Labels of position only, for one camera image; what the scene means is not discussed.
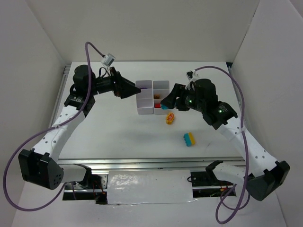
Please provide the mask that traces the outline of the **teal frog block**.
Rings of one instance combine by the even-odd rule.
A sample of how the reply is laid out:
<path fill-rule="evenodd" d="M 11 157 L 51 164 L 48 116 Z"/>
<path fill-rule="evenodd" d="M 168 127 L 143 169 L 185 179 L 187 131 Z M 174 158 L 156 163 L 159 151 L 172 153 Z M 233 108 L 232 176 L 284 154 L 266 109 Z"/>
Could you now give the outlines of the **teal frog block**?
<path fill-rule="evenodd" d="M 162 108 L 162 110 L 168 110 L 169 109 L 168 107 L 166 107 L 164 105 L 162 105 L 161 108 Z"/>

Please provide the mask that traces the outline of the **red rectangular brick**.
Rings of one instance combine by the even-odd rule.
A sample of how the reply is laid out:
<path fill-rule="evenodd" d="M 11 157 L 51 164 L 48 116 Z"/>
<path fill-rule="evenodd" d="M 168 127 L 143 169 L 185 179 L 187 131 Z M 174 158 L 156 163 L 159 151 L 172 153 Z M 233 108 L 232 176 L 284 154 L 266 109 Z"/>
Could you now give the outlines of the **red rectangular brick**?
<path fill-rule="evenodd" d="M 161 104 L 160 104 L 160 103 L 156 103 L 156 104 L 154 105 L 154 107 L 155 107 L 155 108 L 161 108 Z"/>

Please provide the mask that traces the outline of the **orange butterfly block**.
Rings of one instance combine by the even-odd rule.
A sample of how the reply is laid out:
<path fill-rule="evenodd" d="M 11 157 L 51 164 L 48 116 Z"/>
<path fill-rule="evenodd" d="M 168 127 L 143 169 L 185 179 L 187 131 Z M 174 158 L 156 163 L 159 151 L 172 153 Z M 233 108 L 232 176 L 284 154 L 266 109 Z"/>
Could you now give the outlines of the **orange butterfly block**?
<path fill-rule="evenodd" d="M 170 125 L 174 122 L 175 115 L 174 113 L 168 113 L 166 116 L 166 124 Z"/>

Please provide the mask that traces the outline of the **teal and yellow brick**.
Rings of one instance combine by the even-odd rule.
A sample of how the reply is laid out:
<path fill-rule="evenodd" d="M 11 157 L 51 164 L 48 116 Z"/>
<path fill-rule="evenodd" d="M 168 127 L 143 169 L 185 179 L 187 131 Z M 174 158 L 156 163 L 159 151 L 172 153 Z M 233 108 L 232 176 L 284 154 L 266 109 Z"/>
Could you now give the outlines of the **teal and yellow brick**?
<path fill-rule="evenodd" d="M 194 138 L 194 135 L 191 132 L 185 133 L 183 135 L 183 139 L 184 139 L 185 144 L 186 144 L 187 147 L 191 147 L 191 146 L 196 144 L 196 140 Z"/>

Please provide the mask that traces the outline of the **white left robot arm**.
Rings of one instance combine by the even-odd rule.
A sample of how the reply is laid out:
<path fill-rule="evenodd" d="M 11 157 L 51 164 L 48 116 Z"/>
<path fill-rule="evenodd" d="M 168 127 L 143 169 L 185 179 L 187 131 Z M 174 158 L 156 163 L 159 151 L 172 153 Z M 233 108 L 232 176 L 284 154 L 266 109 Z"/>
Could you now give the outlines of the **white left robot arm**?
<path fill-rule="evenodd" d="M 88 65 L 80 65 L 74 70 L 70 94 L 54 125 L 31 150 L 23 149 L 18 155 L 21 174 L 26 182 L 50 190 L 63 182 L 89 183 L 91 168 L 82 164 L 60 166 L 57 163 L 63 147 L 89 114 L 95 95 L 113 92 L 116 97 L 124 99 L 141 92 L 114 67 L 108 68 L 107 73 L 106 77 L 96 77 Z"/>

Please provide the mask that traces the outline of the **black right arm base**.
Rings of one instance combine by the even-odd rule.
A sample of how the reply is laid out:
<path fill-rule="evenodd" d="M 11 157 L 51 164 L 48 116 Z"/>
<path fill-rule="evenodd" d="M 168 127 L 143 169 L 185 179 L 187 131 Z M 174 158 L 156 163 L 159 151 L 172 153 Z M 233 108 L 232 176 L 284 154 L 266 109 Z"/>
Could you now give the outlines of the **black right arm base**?
<path fill-rule="evenodd" d="M 233 183 L 217 180 L 214 176 L 210 176 L 206 171 L 191 172 L 187 181 L 196 188 L 210 188 L 211 186 L 225 188 L 233 186 Z"/>

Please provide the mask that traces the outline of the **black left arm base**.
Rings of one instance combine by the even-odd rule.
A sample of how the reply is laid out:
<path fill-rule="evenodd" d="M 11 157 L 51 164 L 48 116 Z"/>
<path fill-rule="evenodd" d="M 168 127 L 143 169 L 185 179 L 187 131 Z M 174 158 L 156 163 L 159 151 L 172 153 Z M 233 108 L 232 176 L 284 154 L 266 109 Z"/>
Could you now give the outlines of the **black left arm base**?
<path fill-rule="evenodd" d="M 74 189 L 107 189 L 108 174 L 92 174 L 88 179 L 81 182 L 74 182 Z"/>

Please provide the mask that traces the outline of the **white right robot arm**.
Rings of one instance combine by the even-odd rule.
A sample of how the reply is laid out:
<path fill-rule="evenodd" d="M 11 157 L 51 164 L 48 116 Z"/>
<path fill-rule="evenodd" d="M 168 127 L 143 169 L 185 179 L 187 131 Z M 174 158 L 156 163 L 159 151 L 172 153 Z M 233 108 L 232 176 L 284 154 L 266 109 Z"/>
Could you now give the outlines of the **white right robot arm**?
<path fill-rule="evenodd" d="M 176 83 L 160 104 L 167 109 L 200 112 L 205 122 L 231 142 L 246 161 L 247 170 L 215 161 L 206 169 L 212 177 L 234 184 L 242 183 L 258 201 L 264 200 L 283 184 L 290 171 L 289 164 L 269 154 L 244 128 L 235 110 L 218 99 L 211 80 L 198 79 L 186 86 Z"/>

